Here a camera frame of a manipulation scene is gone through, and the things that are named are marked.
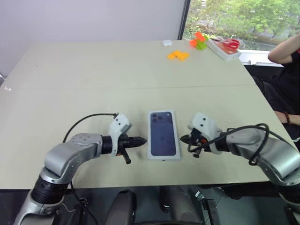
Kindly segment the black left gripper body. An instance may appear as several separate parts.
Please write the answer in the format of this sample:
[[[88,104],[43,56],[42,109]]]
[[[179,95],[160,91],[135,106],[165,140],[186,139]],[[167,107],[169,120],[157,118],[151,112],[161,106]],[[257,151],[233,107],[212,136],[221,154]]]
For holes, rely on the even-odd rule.
[[[129,158],[129,155],[126,151],[126,145],[128,144],[128,137],[126,135],[122,135],[118,140],[118,150],[117,150],[117,156],[123,156],[126,164],[131,163],[131,159]]]

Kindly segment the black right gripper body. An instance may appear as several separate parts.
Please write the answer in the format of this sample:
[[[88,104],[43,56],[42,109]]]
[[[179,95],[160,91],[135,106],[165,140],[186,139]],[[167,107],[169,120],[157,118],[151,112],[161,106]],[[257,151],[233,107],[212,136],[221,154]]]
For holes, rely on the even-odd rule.
[[[206,150],[203,145],[207,142],[207,139],[196,129],[192,129],[189,137],[188,152],[193,153],[194,158],[199,158],[201,151]]]

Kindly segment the person bare hand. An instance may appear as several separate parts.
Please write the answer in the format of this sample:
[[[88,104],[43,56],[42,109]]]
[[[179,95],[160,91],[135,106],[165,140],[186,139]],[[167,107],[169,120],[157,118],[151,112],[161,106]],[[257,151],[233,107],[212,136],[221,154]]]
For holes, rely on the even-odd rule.
[[[276,116],[278,117],[278,119],[280,120],[280,122],[282,124],[285,124],[287,122],[287,119],[286,119],[286,116],[284,113],[278,112],[278,111],[274,111],[274,113],[276,114]]]

